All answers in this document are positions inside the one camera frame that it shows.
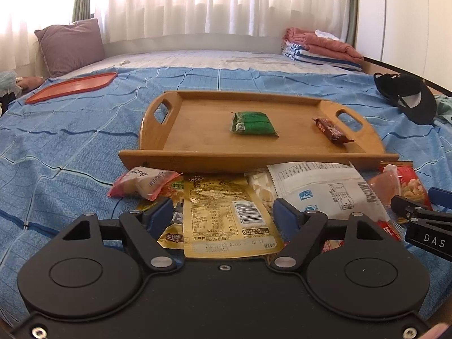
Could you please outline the red cashew nut bag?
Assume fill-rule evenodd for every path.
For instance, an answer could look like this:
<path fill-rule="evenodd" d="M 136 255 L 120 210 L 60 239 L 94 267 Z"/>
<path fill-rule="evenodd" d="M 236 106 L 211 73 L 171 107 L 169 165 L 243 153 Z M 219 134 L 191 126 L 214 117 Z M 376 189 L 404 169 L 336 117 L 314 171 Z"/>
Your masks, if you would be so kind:
<path fill-rule="evenodd" d="M 381 173 L 386 165 L 383 163 L 379 170 Z M 401 183 L 401 195 L 411 201 L 425 205 L 429 210 L 432 210 L 431 202 L 427 196 L 427 190 L 421 182 L 421 179 L 416 174 L 411 162 L 395 162 L 392 163 L 397 166 L 397 174 Z"/>

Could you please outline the clear pack white candies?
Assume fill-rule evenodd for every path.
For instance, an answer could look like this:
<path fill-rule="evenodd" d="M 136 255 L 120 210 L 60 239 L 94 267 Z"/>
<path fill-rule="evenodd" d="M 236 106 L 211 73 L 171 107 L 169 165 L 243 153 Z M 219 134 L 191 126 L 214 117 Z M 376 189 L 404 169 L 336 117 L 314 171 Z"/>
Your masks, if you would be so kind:
<path fill-rule="evenodd" d="M 256 196 L 262 201 L 270 215 L 273 214 L 273 202 L 276 200 L 276 192 L 273 185 L 273 180 L 269 171 L 264 169 L 257 169 L 245 174 L 245 178 L 249 186 L 253 189 Z"/>

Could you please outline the pink pastry packet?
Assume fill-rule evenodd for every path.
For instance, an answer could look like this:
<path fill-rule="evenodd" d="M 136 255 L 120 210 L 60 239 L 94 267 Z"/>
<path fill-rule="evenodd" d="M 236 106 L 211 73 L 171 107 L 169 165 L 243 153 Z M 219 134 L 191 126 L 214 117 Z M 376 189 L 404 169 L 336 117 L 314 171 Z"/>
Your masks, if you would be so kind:
<path fill-rule="evenodd" d="M 148 167 L 134 167 L 113 182 L 107 192 L 108 197 L 140 196 L 148 201 L 154 201 L 160 191 L 180 174 Z"/>

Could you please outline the orange plastic tray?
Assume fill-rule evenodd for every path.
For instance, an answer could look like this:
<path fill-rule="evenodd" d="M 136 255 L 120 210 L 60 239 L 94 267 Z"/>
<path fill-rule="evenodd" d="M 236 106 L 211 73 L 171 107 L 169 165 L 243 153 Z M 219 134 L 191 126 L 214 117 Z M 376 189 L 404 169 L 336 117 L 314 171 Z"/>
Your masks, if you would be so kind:
<path fill-rule="evenodd" d="M 100 90 L 112 83 L 117 75 L 117 72 L 100 73 L 54 83 L 30 96 L 25 103 L 36 104 L 48 99 Z"/>

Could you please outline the gold foil snack pouch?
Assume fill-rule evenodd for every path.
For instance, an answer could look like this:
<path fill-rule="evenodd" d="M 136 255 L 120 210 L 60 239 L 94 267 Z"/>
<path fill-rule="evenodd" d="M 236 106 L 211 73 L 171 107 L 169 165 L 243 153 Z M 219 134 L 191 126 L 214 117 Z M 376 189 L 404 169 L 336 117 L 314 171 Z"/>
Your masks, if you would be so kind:
<path fill-rule="evenodd" d="M 243 177 L 185 175 L 183 246 L 191 259 L 242 259 L 280 252 L 284 243 Z"/>

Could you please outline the light blue crumpled cloth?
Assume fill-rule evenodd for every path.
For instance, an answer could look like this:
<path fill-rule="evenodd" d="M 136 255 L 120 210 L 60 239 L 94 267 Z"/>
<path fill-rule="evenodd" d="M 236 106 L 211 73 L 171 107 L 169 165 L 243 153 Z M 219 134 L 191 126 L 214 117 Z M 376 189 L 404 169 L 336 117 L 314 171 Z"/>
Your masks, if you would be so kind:
<path fill-rule="evenodd" d="M 17 74 L 15 71 L 1 71 L 0 72 L 0 96 L 7 94 L 19 93 L 21 89 L 16 85 Z"/>

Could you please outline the red Biscoff cookie pack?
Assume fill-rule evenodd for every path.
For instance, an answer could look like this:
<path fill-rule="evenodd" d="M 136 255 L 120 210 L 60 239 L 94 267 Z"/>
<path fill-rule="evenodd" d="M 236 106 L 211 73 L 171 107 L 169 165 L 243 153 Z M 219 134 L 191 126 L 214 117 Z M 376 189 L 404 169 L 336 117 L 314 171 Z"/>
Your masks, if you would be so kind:
<path fill-rule="evenodd" d="M 384 230 L 387 235 L 390 235 L 393 239 L 397 241 L 401 241 L 401 236 L 397 232 L 397 230 L 394 228 L 394 226 L 390 222 L 386 221 L 378 221 L 377 224 L 379 225 L 382 230 Z"/>

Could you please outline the brown chocolate bar wrapper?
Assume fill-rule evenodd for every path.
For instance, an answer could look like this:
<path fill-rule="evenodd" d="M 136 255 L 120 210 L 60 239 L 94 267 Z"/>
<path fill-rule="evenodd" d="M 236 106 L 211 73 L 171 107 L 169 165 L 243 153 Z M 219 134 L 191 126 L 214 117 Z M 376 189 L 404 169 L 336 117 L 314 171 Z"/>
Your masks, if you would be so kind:
<path fill-rule="evenodd" d="M 341 129 L 339 129 L 330 119 L 315 118 L 316 127 L 323 133 L 328 141 L 335 145 L 344 145 L 353 143 L 355 140 L 348 137 Z"/>

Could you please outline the pink jelly cup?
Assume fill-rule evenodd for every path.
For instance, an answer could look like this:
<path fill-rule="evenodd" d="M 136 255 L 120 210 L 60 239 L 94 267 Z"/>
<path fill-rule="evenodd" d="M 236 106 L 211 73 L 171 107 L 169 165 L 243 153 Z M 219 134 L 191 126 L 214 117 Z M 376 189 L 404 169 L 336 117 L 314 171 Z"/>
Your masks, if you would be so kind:
<path fill-rule="evenodd" d="M 397 166 L 388 164 L 383 172 L 368 180 L 369 187 L 384 206 L 389 206 L 394 196 L 401 195 L 401 183 L 397 174 Z"/>

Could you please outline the yellow black chinese snack pouch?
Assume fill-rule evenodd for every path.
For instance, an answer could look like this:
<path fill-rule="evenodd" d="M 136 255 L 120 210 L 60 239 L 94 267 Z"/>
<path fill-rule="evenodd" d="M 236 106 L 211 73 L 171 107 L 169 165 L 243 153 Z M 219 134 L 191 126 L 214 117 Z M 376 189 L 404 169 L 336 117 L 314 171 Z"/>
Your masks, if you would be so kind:
<path fill-rule="evenodd" d="M 157 242 L 166 249 L 176 249 L 183 250 L 183 178 L 180 176 L 176 178 L 171 183 L 167 184 L 161 191 L 158 197 L 154 201 L 141 200 L 138 203 L 137 209 L 145 211 L 148 209 L 156 200 L 169 197 L 174 206 L 174 213 L 171 223 L 166 227 L 163 234 L 156 239 Z"/>

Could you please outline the green pea snack packet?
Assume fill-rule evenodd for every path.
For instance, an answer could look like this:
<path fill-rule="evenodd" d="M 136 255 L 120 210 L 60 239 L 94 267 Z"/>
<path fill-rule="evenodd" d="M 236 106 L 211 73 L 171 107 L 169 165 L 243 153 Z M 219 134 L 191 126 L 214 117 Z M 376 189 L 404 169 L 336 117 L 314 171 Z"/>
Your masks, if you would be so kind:
<path fill-rule="evenodd" d="M 277 136 L 269 117 L 263 112 L 236 112 L 231 122 L 231 132 L 246 136 Z"/>

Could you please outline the red cracker packet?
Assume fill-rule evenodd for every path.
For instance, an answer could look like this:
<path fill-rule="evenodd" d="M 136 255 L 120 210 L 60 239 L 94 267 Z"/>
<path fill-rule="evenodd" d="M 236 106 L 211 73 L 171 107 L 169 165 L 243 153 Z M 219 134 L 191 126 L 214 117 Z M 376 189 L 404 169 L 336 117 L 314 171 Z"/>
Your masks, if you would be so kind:
<path fill-rule="evenodd" d="M 342 247 L 344 240 L 292 240 L 281 250 L 281 256 L 291 256 L 301 259 L 302 256 L 318 256 Z"/>

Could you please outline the wooden serving tray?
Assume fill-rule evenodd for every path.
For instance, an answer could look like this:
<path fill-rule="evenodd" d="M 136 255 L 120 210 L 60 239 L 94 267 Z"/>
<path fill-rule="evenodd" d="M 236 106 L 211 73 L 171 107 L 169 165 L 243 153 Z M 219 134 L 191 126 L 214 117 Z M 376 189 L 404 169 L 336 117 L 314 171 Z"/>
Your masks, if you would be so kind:
<path fill-rule="evenodd" d="M 167 91 L 142 118 L 136 150 L 119 158 L 179 173 L 245 173 L 283 162 L 374 169 L 395 162 L 357 112 L 326 99 L 280 94 Z"/>

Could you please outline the mauve pillow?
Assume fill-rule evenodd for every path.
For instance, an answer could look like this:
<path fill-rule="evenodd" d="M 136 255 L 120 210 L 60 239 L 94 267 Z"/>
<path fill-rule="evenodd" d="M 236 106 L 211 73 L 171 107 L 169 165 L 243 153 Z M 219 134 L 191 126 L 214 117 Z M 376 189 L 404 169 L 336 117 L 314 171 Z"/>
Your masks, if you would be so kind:
<path fill-rule="evenodd" d="M 96 18 L 50 25 L 34 35 L 51 77 L 61 77 L 106 57 Z"/>

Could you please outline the large white snack bag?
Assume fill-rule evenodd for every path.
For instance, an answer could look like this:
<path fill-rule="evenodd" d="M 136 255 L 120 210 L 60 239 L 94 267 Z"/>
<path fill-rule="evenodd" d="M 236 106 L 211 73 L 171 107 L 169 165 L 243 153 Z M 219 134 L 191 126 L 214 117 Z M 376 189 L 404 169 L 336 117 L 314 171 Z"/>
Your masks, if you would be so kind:
<path fill-rule="evenodd" d="M 297 210 L 319 210 L 336 220 L 346 220 L 352 213 L 363 213 L 374 222 L 390 220 L 381 201 L 351 164 L 288 162 L 267 168 L 276 195 Z"/>

